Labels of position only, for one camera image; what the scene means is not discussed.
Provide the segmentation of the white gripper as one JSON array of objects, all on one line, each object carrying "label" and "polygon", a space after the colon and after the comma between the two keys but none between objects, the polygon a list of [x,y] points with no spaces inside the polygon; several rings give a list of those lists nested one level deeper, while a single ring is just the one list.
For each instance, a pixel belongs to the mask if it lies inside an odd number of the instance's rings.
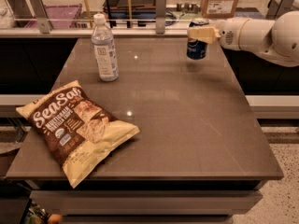
[{"label": "white gripper", "polygon": [[187,30],[189,38],[212,44],[219,39],[224,49],[240,50],[239,39],[249,18],[235,17],[218,22],[218,29],[209,26],[195,26]]}]

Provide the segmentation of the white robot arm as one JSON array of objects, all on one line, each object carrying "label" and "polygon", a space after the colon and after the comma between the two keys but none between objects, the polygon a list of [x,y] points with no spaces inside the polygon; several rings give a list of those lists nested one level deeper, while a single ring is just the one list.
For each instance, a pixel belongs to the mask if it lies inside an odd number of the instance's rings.
[{"label": "white robot arm", "polygon": [[207,44],[216,40],[225,49],[251,52],[284,67],[299,65],[299,12],[276,20],[233,17],[187,29],[187,35]]}]

